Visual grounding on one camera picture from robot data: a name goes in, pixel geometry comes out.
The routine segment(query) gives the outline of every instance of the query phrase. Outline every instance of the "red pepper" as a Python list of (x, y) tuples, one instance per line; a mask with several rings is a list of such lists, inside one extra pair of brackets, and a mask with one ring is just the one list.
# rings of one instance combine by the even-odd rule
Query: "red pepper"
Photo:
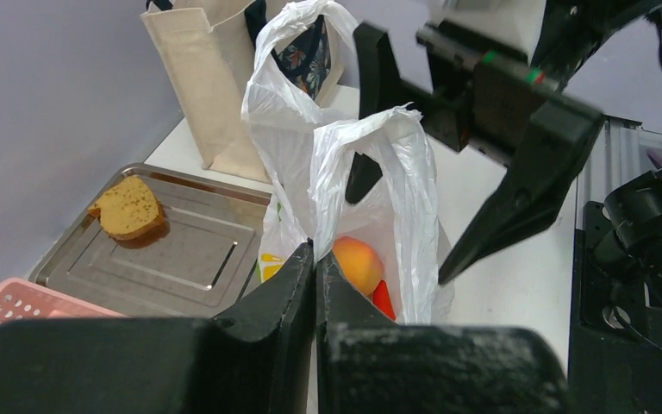
[(372, 303), (382, 311), (389, 319), (395, 320), (395, 310), (392, 308), (392, 300), (390, 299), (390, 291), (387, 290), (387, 283), (385, 281), (379, 282), (377, 289), (372, 294)]

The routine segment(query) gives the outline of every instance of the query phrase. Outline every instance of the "bread slice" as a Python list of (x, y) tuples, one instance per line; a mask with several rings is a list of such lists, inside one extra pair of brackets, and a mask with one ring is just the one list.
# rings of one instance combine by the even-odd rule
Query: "bread slice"
[(88, 213), (100, 219), (105, 233), (122, 241), (140, 237), (165, 220), (156, 196), (133, 175), (107, 190)]

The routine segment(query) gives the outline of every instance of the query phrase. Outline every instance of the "yellow fruit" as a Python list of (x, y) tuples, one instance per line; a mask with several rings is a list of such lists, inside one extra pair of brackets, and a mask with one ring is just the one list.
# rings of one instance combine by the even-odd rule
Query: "yellow fruit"
[(333, 251), (348, 281), (364, 296), (374, 293), (384, 275), (384, 265), (377, 253), (352, 237), (341, 237), (334, 243)]

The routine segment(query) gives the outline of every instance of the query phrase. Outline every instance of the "white plastic bag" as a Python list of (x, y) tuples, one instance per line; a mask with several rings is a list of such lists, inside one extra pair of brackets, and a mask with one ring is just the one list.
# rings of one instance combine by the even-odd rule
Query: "white plastic bag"
[[(438, 279), (435, 158), (421, 119), (417, 111), (396, 107), (318, 128), (310, 164), (316, 260), (343, 235), (372, 246), (402, 323), (431, 322)], [(355, 152), (374, 159), (382, 178), (351, 206), (344, 193)]]
[[(320, 108), (279, 71), (270, 51), (302, 33), (319, 15), (352, 53), (357, 23), (331, 0), (289, 3), (260, 32), (255, 70), (242, 118), (273, 184), (259, 249), (269, 279), (307, 238), (316, 260), (349, 235), (369, 244), (384, 264), (384, 279), (401, 323), (430, 323), (437, 285), (437, 192), (432, 148), (421, 115), (394, 108), (358, 121)], [(354, 152), (367, 154), (383, 177), (351, 206), (344, 192)]]
[(273, 185), (258, 262), (263, 280), (313, 235), (308, 197), (313, 130), (345, 118), (338, 110), (318, 106), (280, 72), (271, 57), (276, 44), (297, 37), (320, 15), (339, 36), (339, 46), (355, 56), (353, 31), (358, 23), (341, 5), (331, 0), (288, 3), (258, 35), (254, 72), (242, 101), (242, 119)]

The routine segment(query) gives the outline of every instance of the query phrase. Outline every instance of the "black robotic claw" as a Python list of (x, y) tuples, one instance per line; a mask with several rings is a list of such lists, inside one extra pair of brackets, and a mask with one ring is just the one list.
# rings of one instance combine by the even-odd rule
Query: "black robotic claw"
[[(584, 167), (605, 122), (602, 112), (558, 92), (559, 82), (504, 55), (483, 39), (461, 45), (462, 28), (425, 26), (433, 93), (399, 77), (386, 33), (368, 23), (354, 31), (359, 56), (359, 117), (412, 102), (422, 126), (455, 151), (469, 142), (509, 170), (440, 268), (445, 284), (468, 266), (549, 228)], [(357, 203), (381, 177), (373, 160), (354, 159), (347, 201)]]
[(305, 413), (314, 314), (321, 414), (570, 412), (536, 334), (397, 325), (304, 243), (211, 319), (0, 326), (0, 414)]

